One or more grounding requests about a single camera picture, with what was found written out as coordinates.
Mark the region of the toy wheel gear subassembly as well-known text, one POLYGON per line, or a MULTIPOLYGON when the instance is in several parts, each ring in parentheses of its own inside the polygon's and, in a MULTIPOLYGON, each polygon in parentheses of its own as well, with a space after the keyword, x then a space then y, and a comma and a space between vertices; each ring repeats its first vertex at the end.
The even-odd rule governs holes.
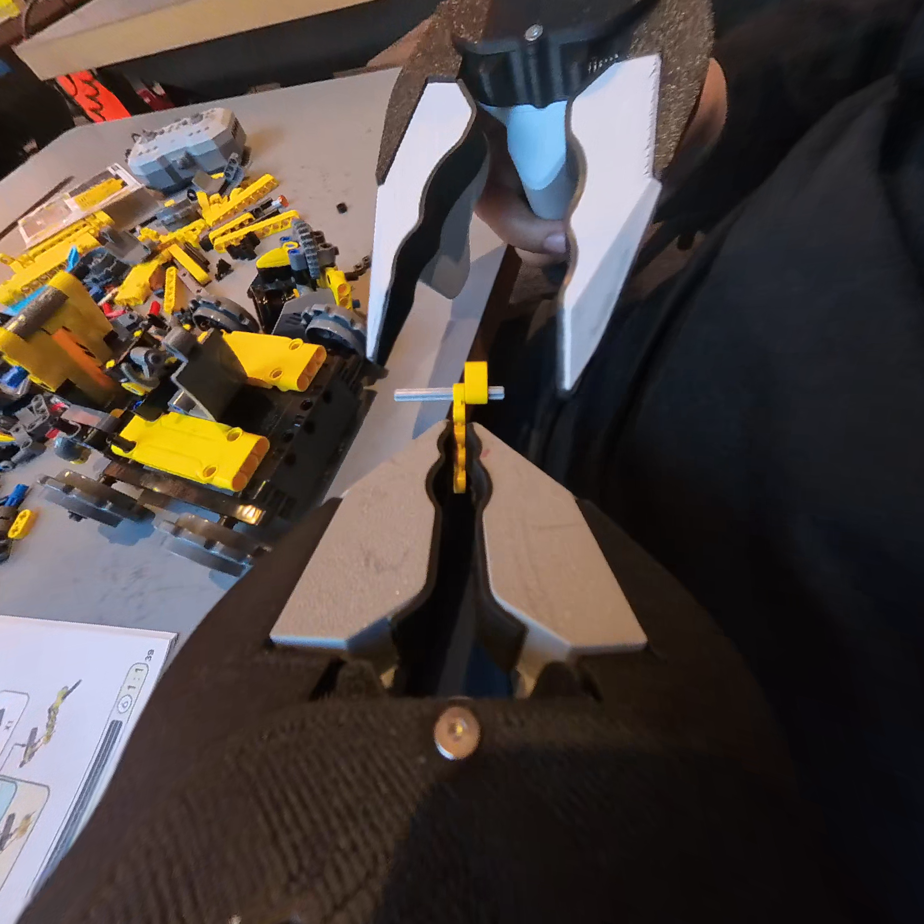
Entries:
POLYGON ((338 265, 339 248, 323 231, 306 221, 295 221, 281 244, 256 261, 256 275, 248 297, 260 329, 265 334, 284 325, 293 315, 296 322, 314 308, 353 308, 353 284, 338 265))

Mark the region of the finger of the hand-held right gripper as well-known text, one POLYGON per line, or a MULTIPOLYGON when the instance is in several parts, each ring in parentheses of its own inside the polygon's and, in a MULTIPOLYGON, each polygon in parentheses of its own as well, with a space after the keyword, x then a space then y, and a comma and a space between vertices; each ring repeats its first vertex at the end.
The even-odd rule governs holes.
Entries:
POLYGON ((468 89, 428 81, 377 189, 366 338, 375 364, 388 363, 419 283, 447 298, 462 292, 488 162, 468 89))
POLYGON ((577 186, 556 302, 561 394, 575 389, 603 339, 661 193, 653 167, 661 69, 659 54, 615 63, 566 110, 577 186))

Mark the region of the person's right forearm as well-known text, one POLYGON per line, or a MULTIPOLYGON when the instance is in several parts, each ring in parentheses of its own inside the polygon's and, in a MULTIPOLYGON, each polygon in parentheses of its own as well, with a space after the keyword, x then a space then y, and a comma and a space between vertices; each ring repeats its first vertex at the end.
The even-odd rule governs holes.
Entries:
POLYGON ((828 111, 889 75, 922 2, 781 2, 716 42, 725 119, 664 217, 707 231, 828 111))

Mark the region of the grey desk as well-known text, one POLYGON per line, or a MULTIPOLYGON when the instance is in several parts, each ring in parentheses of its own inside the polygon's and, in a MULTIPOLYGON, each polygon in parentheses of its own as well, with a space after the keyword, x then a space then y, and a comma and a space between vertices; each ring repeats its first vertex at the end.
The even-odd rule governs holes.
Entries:
MULTIPOLYGON (((218 102, 242 124, 251 170, 274 175, 309 223, 339 248, 346 268, 372 253, 375 169, 387 102, 397 79, 384 70, 271 90, 218 102)), ((326 494, 337 496, 431 427, 448 404, 396 403, 396 388, 448 385, 462 370, 504 248, 479 219, 470 232, 472 268, 449 301, 423 289, 401 332, 381 398, 336 470, 326 494)), ((169 552, 154 525, 116 528, 75 522, 38 480, 68 464, 47 450, 2 476, 2 494, 30 486, 38 514, 29 536, 2 564, 2 616, 22 616, 177 634, 176 655, 234 579, 169 552)))

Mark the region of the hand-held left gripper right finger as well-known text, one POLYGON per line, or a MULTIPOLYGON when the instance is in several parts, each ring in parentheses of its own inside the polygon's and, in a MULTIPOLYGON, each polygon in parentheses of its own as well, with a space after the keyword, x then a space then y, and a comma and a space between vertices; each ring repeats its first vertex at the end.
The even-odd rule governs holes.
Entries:
POLYGON ((523 651, 639 651, 648 639, 574 495, 479 423, 488 587, 523 651))

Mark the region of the grey table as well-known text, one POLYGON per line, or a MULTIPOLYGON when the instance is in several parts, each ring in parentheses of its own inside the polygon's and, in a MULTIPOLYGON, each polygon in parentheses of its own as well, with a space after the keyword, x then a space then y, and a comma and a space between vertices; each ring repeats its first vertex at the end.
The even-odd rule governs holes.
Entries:
POLYGON ((259 41, 296 60, 356 55, 360 62, 427 18, 436 2, 356 1, 96 1, 43 2, 29 13, 50 25, 22 36, 21 20, 2 24, 12 50, 39 78, 128 63, 210 42, 259 41))

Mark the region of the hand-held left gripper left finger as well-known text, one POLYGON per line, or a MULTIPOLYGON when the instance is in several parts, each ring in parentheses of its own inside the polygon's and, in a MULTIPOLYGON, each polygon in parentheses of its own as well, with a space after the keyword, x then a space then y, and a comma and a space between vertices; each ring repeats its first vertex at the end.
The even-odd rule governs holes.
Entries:
POLYGON ((356 482, 271 630, 300 648, 394 648, 396 620, 426 597, 440 514, 433 480, 445 465, 438 422, 356 482))

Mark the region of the instruction booklet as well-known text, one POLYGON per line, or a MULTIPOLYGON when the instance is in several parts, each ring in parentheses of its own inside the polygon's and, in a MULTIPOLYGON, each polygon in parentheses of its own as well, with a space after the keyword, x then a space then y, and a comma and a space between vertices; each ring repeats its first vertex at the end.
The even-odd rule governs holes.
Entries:
POLYGON ((95 811, 177 634, 1 617, 1 921, 95 811))

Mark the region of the orange black patterned object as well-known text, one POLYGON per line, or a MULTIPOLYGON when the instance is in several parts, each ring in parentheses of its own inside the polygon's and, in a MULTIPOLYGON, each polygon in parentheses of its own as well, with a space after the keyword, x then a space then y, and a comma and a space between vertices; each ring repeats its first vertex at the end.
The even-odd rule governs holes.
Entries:
POLYGON ((119 121, 131 116, 130 110, 116 94, 90 70, 57 76, 57 86, 66 98, 75 103, 91 122, 119 121))

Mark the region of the pile of loose toy pieces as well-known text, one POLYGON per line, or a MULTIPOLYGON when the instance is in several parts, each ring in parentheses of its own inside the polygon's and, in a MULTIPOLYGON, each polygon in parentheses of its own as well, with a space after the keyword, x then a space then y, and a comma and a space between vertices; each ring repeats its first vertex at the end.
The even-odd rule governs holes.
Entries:
POLYGON ((262 333, 254 308, 243 308, 211 286, 236 261, 252 260, 261 242, 276 237, 298 217, 278 180, 248 179, 237 159, 224 173, 200 173, 191 190, 157 201, 153 213, 122 227, 116 211, 140 204, 146 188, 100 210, 17 255, 2 253, 2 326, 25 319, 52 295, 64 272, 78 278, 110 320, 128 320, 131 309, 151 319, 178 321, 203 330, 262 333))

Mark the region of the person's right hand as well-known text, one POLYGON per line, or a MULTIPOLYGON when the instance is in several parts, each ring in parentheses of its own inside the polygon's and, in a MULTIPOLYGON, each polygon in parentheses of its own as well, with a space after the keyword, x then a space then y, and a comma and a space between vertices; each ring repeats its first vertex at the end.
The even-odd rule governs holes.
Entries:
POLYGON ((475 213, 525 262, 539 266, 566 260, 565 223, 542 219, 533 213, 505 148, 491 154, 489 172, 475 213))

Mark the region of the grey toy battery box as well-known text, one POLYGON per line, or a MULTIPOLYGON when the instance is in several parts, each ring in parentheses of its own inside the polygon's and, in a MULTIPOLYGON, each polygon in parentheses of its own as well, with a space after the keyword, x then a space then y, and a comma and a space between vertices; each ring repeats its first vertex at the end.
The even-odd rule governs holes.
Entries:
POLYGON ((199 172, 223 172, 232 156, 243 155, 247 140, 231 110, 212 107, 136 135, 126 165, 145 187, 175 193, 199 172))

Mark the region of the yellow toy vehicle model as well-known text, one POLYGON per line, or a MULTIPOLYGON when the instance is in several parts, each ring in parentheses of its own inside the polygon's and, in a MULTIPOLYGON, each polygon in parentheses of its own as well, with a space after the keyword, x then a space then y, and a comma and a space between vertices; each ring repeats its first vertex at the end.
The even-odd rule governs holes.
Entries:
POLYGON ((349 275, 255 280, 256 314, 203 290, 142 313, 60 272, 2 317, 2 470, 72 520, 151 521, 240 576, 324 497, 364 411, 349 275))

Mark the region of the clear sticker sheet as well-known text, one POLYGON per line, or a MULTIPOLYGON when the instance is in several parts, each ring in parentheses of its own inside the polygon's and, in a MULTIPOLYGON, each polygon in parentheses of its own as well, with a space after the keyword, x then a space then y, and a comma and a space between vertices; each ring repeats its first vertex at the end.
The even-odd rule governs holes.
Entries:
POLYGON ((111 165, 36 206, 18 220, 17 228, 26 246, 32 247, 141 190, 142 182, 126 168, 111 165))

